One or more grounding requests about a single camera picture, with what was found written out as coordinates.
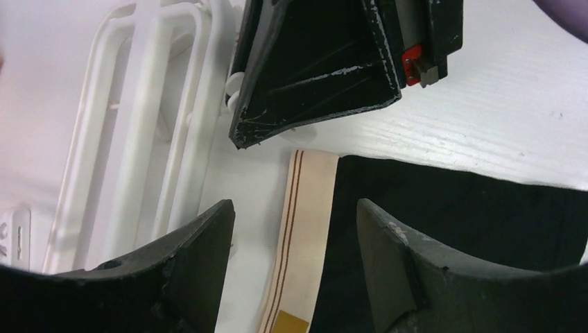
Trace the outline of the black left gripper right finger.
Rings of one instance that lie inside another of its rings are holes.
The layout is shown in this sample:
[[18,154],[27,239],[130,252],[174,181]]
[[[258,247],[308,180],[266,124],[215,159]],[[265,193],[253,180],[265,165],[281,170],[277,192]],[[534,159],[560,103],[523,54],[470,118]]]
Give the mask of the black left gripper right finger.
[[358,241],[378,332],[586,332],[587,265],[529,271],[451,248],[368,199]]

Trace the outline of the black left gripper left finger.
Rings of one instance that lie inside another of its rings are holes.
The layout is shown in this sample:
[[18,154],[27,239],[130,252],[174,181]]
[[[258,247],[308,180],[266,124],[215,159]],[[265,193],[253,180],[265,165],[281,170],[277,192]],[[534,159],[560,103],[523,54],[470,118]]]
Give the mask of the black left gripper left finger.
[[213,332],[234,229],[233,202],[95,269],[1,268],[2,332]]

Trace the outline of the black underwear beige waistband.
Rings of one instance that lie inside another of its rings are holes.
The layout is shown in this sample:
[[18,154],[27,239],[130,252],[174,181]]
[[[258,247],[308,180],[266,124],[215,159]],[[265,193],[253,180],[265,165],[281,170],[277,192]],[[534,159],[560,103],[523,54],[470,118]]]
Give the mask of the black underwear beige waistband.
[[495,264],[539,272],[584,264],[584,191],[299,149],[259,332],[378,332],[358,241],[361,199]]

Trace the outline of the white clip hanger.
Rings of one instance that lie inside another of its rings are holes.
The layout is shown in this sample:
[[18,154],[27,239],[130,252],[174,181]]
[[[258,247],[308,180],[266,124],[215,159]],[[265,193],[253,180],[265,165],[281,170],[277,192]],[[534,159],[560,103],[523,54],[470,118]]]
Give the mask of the white clip hanger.
[[243,1],[1,2],[1,265],[90,269],[214,200],[237,220],[229,272],[273,268],[290,151],[228,139]]

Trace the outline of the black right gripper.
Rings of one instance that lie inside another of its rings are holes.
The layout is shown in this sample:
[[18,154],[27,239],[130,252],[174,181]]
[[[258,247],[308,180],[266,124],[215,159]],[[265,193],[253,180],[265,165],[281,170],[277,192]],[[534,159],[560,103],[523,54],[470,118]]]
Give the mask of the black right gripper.
[[385,108],[401,88],[448,75],[464,2],[246,1],[233,73],[243,73],[230,139],[239,149],[287,130]]

